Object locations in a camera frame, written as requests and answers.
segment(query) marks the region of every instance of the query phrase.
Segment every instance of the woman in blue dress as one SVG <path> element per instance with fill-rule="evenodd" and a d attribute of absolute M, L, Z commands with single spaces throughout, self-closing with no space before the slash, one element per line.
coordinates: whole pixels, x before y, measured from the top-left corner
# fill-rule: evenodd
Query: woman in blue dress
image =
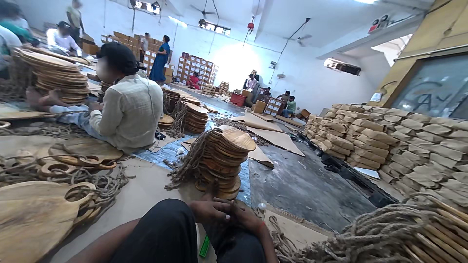
<path fill-rule="evenodd" d="M 162 85 L 164 81 L 166 81 L 166 77 L 164 77 L 164 65 L 168 61 L 169 54 L 171 53 L 171 49 L 168 44 L 169 40 L 169 37 L 164 35 L 164 44 L 159 48 L 158 54 L 154 59 L 153 68 L 149 74 L 149 79 L 157 82 L 159 85 Z"/>

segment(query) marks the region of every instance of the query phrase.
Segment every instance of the blue dress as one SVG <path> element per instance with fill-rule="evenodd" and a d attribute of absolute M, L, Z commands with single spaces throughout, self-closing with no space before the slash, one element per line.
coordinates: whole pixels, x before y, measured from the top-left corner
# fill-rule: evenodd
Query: blue dress
<path fill-rule="evenodd" d="M 168 43 L 162 44 L 159 48 L 159 51 L 166 51 L 166 54 L 157 54 L 156 58 L 154 59 L 153 68 L 149 74 L 149 79 L 155 82 L 164 82 L 166 81 L 166 77 L 164 77 L 164 65 L 168 61 L 169 54 L 171 52 Z"/>

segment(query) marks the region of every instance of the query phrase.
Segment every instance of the green shirt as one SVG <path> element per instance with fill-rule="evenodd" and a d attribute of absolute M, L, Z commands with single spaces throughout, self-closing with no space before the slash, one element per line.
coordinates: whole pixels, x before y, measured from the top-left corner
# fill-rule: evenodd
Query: green shirt
<path fill-rule="evenodd" d="M 296 110 L 296 102 L 295 101 L 288 102 L 288 106 L 287 106 L 286 109 L 287 110 Z"/>

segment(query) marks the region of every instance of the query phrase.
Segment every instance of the cream shirt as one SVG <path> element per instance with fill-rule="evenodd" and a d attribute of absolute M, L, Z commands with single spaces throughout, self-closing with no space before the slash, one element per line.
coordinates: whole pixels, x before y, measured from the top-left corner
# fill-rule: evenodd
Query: cream shirt
<path fill-rule="evenodd" d="M 125 153 L 148 148 L 163 114 L 162 89 L 139 75 L 124 77 L 108 88 L 104 108 L 91 112 L 89 122 L 108 142 Z"/>

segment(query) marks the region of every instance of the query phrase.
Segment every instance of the light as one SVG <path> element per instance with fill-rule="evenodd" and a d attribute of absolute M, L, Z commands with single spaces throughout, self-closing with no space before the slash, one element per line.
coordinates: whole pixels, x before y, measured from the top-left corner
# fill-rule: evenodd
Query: light
<path fill-rule="evenodd" d="M 187 24 L 186 24 L 186 23 L 184 23 L 184 22 L 178 20 L 177 18 L 174 18 L 174 17 L 172 17 L 172 16 L 170 16 L 170 15 L 169 15 L 168 17 L 169 17 L 169 19 L 172 20 L 173 22 L 175 22 L 175 23 L 177 23 L 177 24 L 180 24 L 181 26 L 183 26 L 183 27 L 185 27 L 185 28 L 187 27 Z"/>
<path fill-rule="evenodd" d="M 377 2 L 378 0 L 355 0 L 356 2 L 360 3 L 365 3 L 365 4 L 373 4 L 374 2 Z"/>

